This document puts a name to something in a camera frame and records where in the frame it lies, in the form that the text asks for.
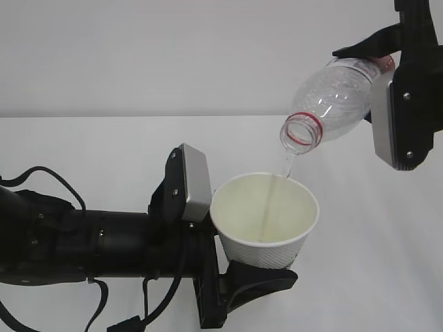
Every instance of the plastic bottle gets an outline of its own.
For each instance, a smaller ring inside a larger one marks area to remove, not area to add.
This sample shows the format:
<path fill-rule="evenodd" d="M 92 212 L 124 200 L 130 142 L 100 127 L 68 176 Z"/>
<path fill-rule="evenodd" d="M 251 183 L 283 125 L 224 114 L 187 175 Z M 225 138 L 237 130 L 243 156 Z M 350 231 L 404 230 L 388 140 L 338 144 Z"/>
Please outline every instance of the plastic bottle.
<path fill-rule="evenodd" d="M 349 132 L 370 111 L 371 84 L 394 69 L 391 56 L 333 59 L 296 92 L 280 131 L 284 147 L 295 155 L 305 154 Z"/>

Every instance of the white wall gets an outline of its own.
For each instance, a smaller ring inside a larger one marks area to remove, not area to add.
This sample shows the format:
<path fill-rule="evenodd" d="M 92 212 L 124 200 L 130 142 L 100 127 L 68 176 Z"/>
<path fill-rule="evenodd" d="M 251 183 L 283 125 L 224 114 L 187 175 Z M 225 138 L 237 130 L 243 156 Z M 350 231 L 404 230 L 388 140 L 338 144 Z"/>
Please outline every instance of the white wall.
<path fill-rule="evenodd" d="M 245 172 L 280 171 L 284 116 L 51 118 L 0 121 L 0 175 L 33 165 L 60 172 L 90 209 L 146 211 L 170 150 L 187 142 L 208 158 L 213 189 Z M 317 196 L 321 216 L 293 269 L 293 289 L 229 315 L 221 332 L 440 332 L 443 326 L 443 136 L 413 172 L 379 160 L 370 125 L 300 157 L 293 177 Z M 26 187 L 73 201 L 35 174 Z M 221 265 L 226 259 L 220 253 Z M 170 280 L 150 284 L 154 308 Z M 110 280 L 109 305 L 93 326 L 143 311 L 140 279 Z M 83 331 L 98 304 L 96 286 L 0 285 L 0 298 L 38 331 Z M 197 332 L 190 280 L 149 332 Z M 0 324 L 0 331 L 7 328 Z"/>
<path fill-rule="evenodd" d="M 3 0 L 0 115 L 283 114 L 333 50 L 397 22 L 393 0 Z"/>

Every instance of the white tabletop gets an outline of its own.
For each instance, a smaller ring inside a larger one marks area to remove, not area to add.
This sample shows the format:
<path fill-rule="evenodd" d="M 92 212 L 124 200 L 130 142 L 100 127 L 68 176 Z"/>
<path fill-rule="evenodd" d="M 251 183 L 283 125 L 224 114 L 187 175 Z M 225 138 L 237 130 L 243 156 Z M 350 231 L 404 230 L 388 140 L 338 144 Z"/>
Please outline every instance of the white tabletop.
<path fill-rule="evenodd" d="M 170 150 L 186 142 L 205 152 L 213 189 L 230 177 L 278 171 L 282 116 L 47 118 L 0 120 L 0 174 L 34 165 L 59 172 L 89 209 L 143 212 L 163 178 Z M 222 331 L 442 330 L 443 141 L 417 170 L 391 170 L 372 147 L 370 126 L 299 158 L 292 177 L 317 196 L 321 216 L 293 269 L 288 291 L 247 304 Z M 26 187 L 68 199 L 52 178 Z M 222 269 L 226 260 L 219 254 Z M 150 306 L 170 280 L 150 283 Z M 109 304 L 92 331 L 143 312 L 141 279 L 110 279 Z M 38 331 L 83 331 L 99 300 L 96 285 L 0 285 L 0 298 Z M 0 324 L 0 331 L 8 329 Z M 148 331 L 198 331 L 190 280 Z"/>

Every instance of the paper cup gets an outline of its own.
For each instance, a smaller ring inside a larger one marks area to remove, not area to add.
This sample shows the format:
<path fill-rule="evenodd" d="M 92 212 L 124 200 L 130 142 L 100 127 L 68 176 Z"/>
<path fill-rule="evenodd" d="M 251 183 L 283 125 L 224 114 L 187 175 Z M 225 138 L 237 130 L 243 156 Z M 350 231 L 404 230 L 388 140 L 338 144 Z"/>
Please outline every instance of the paper cup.
<path fill-rule="evenodd" d="M 229 180 L 214 193 L 210 206 L 228 259 L 260 268 L 289 268 L 319 212 L 304 185 L 268 173 Z"/>

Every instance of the bottle mouth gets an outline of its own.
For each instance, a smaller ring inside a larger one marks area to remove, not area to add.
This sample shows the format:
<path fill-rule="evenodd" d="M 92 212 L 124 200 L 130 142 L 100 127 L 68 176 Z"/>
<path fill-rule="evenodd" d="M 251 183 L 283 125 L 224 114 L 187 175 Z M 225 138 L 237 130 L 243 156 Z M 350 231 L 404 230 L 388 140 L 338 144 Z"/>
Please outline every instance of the bottle mouth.
<path fill-rule="evenodd" d="M 323 126 L 320 120 L 307 112 L 289 116 L 280 131 L 280 139 L 286 149 L 294 154 L 305 154 L 320 144 Z"/>

